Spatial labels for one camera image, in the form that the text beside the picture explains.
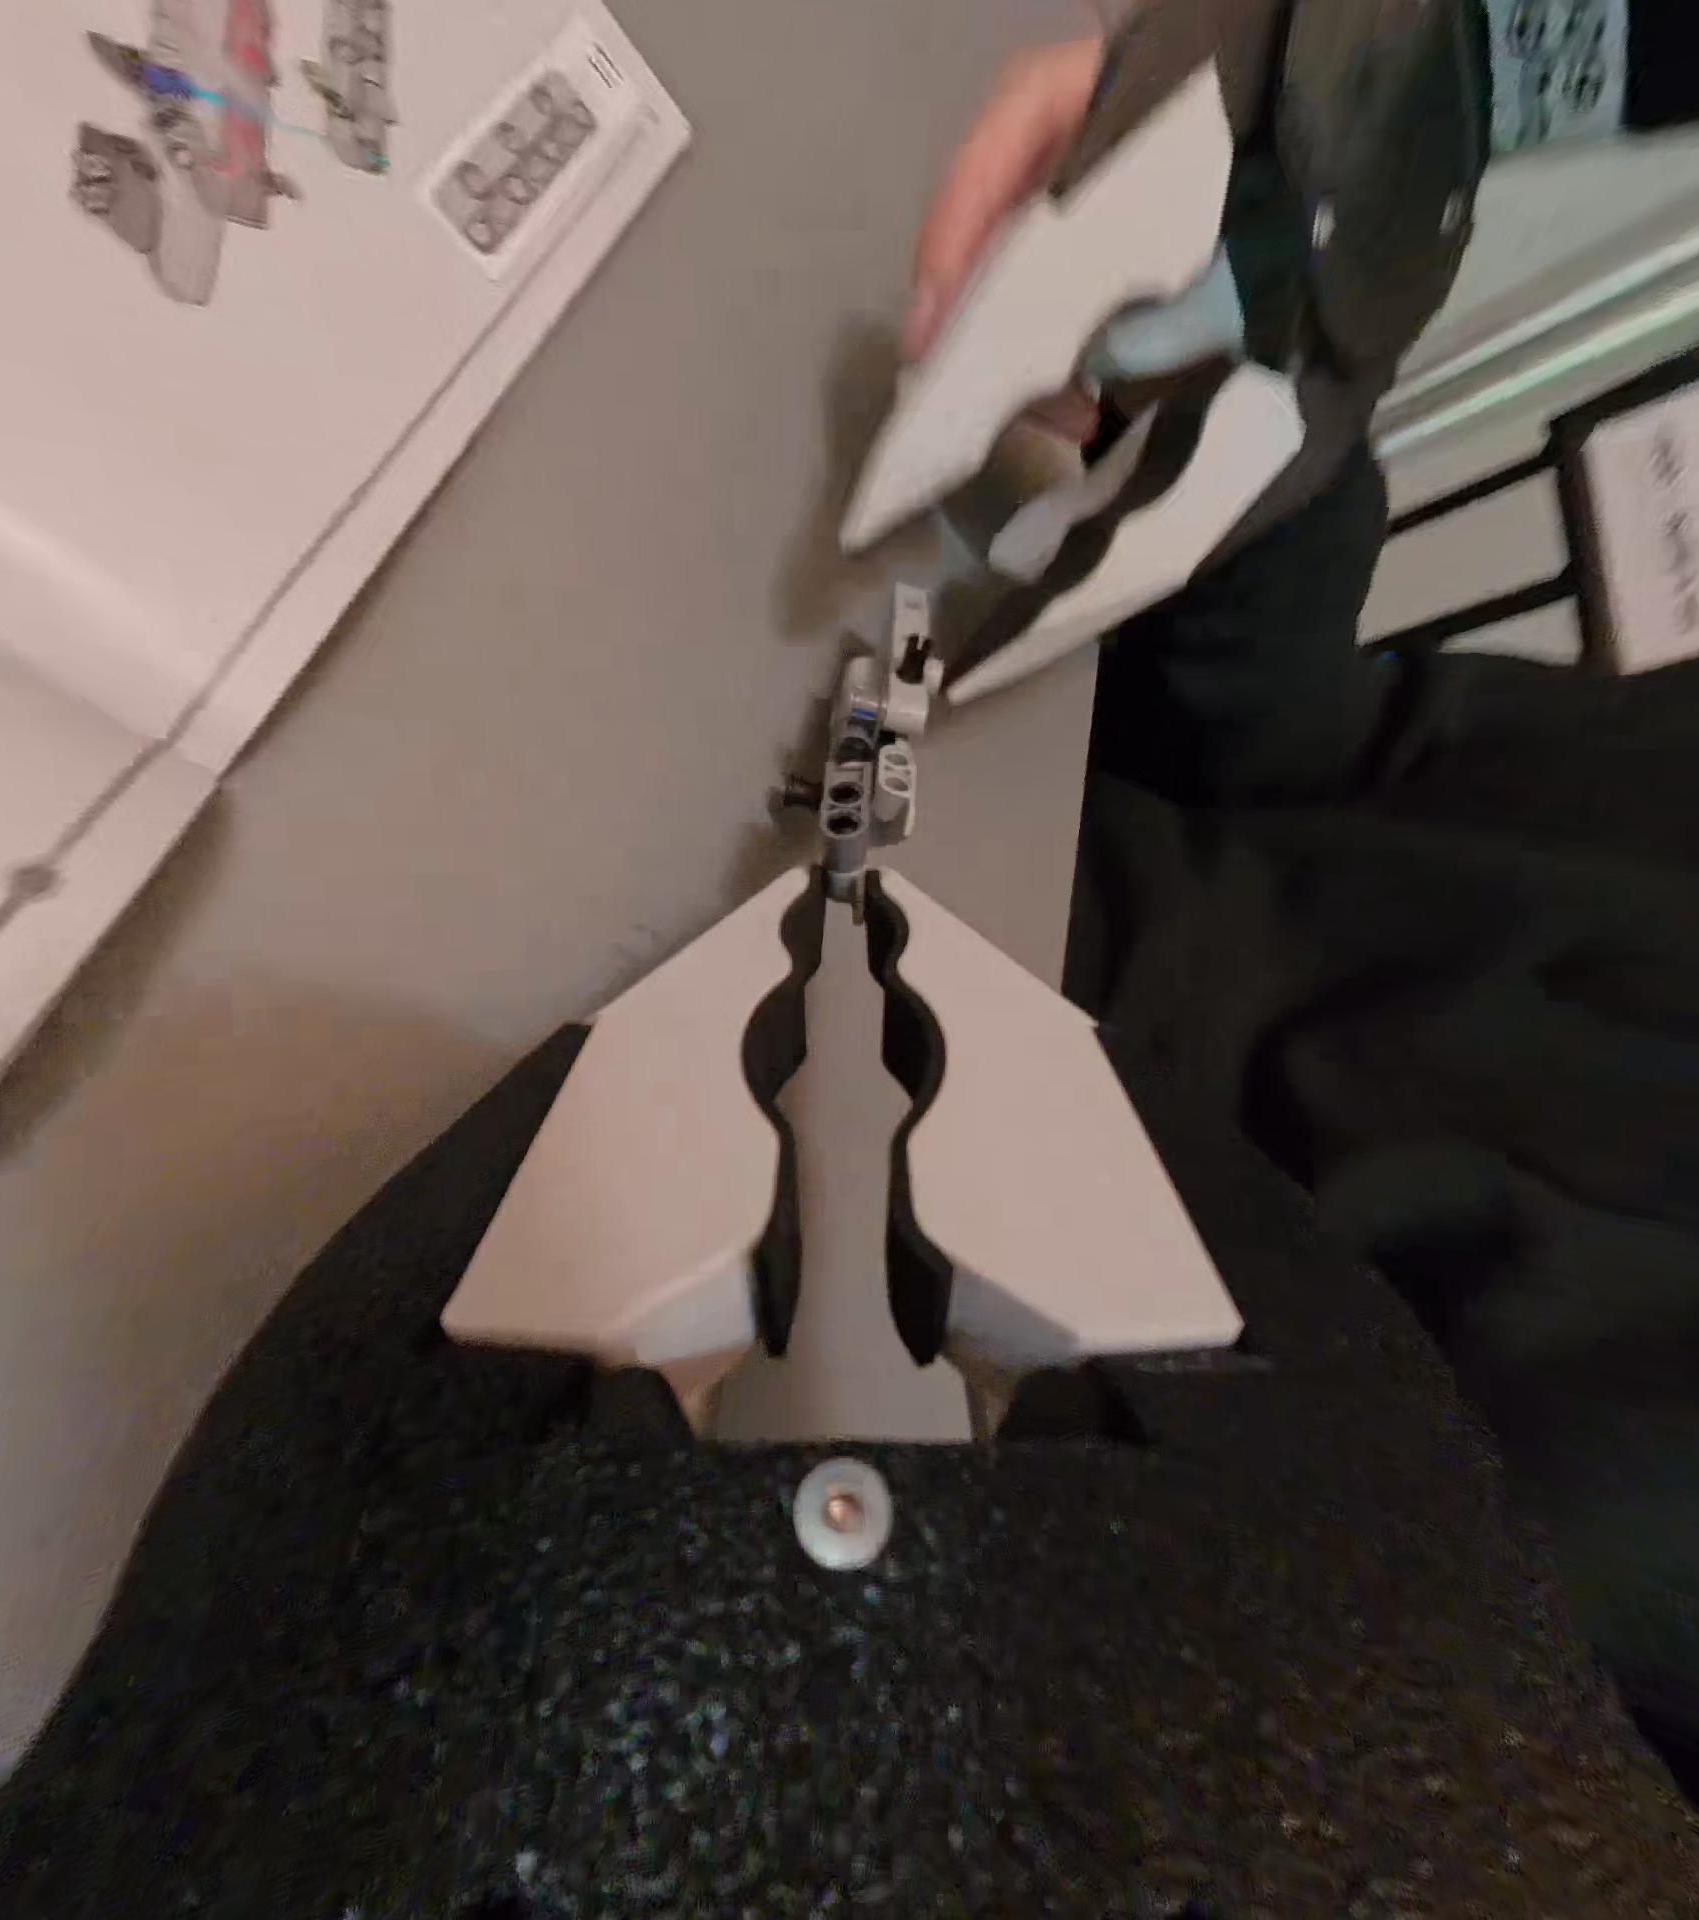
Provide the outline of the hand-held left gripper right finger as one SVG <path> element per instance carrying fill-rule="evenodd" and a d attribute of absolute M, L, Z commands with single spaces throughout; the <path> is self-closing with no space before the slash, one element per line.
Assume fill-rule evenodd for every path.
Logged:
<path fill-rule="evenodd" d="M 890 1146 L 886 1273 L 908 1353 L 950 1363 L 972 1434 L 1024 1379 L 1232 1351 L 1246 1320 L 1092 1015 L 910 878 L 866 880 Z"/>

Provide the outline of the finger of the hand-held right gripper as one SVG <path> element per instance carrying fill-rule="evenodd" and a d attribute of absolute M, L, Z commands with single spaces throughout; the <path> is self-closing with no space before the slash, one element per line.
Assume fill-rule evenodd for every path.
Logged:
<path fill-rule="evenodd" d="M 1108 506 L 1064 538 L 1046 573 L 1004 602 L 944 683 L 956 708 L 1040 673 L 1184 588 L 1302 450 L 1294 379 L 1230 372 L 1182 465 L 1162 418 Z"/>
<path fill-rule="evenodd" d="M 1220 244 L 1234 132 L 1216 61 L 1162 98 L 1064 194 L 1006 221 L 898 386 L 840 523 L 846 556 L 958 492 L 1006 425 L 1066 388 L 1102 327 L 1180 300 Z"/>

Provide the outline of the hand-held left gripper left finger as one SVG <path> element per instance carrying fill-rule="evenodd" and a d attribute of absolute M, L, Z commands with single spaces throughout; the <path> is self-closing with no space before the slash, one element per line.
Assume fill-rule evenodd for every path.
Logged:
<path fill-rule="evenodd" d="M 782 1093 L 808 1060 L 814 872 L 772 880 L 608 1003 L 440 1326 L 668 1381 L 708 1430 L 740 1361 L 788 1349 L 804 1275 Z"/>

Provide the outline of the grey toy brick assembly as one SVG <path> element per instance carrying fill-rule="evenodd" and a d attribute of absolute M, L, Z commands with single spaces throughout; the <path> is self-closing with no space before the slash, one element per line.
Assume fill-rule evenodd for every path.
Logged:
<path fill-rule="evenodd" d="M 886 638 L 850 652 L 838 673 L 820 771 L 788 776 L 774 796 L 780 809 L 816 816 L 822 886 L 858 921 L 878 854 L 914 830 L 918 752 L 946 675 L 934 620 L 930 588 L 892 590 Z"/>

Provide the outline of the white instruction booklet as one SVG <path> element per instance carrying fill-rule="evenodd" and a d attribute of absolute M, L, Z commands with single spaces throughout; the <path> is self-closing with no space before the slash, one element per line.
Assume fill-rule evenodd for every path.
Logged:
<path fill-rule="evenodd" d="M 688 141 L 604 4 L 0 2 L 0 1080 Z"/>

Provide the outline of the person's right hand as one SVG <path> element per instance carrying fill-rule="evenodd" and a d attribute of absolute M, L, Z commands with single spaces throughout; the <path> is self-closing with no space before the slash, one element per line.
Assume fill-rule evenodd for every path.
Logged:
<path fill-rule="evenodd" d="M 920 223 L 902 358 L 920 362 L 1004 221 L 1050 177 L 1092 105 L 1106 38 L 1012 54 L 942 169 Z"/>

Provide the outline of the white ledge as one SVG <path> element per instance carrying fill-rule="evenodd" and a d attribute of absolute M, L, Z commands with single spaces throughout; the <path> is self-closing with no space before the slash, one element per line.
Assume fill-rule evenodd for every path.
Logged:
<path fill-rule="evenodd" d="M 1497 161 L 1461 274 L 1376 416 L 1386 460 L 1699 344 L 1699 124 Z"/>

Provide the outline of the person's dark clothing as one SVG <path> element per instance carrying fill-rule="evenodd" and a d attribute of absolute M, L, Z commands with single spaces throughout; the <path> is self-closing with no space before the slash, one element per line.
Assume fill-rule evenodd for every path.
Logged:
<path fill-rule="evenodd" d="M 1360 652 L 1388 507 L 1106 647 L 1068 987 L 1414 1307 L 1699 1799 L 1699 669 Z"/>

